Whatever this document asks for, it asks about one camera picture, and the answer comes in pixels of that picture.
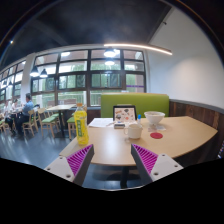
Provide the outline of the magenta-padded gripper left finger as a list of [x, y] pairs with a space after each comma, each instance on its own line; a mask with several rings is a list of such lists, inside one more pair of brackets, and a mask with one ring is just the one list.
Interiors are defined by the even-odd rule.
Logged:
[[94, 146], [88, 145], [71, 155], [59, 156], [45, 170], [81, 186], [94, 155]]

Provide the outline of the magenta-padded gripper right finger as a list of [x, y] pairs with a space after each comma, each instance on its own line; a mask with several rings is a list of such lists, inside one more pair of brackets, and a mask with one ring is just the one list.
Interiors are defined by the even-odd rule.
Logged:
[[140, 174], [141, 182], [147, 185], [182, 169], [167, 154], [159, 154], [136, 144], [131, 145], [131, 154]]

